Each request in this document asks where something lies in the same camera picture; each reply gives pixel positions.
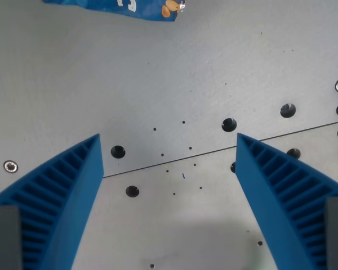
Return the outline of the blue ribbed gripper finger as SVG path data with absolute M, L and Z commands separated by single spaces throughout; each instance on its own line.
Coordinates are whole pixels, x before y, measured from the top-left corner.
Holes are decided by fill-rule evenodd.
M 0 206 L 19 209 L 23 269 L 72 268 L 103 177 L 96 134 L 0 192 Z
M 338 182 L 242 133 L 235 173 L 278 269 L 338 269 Z

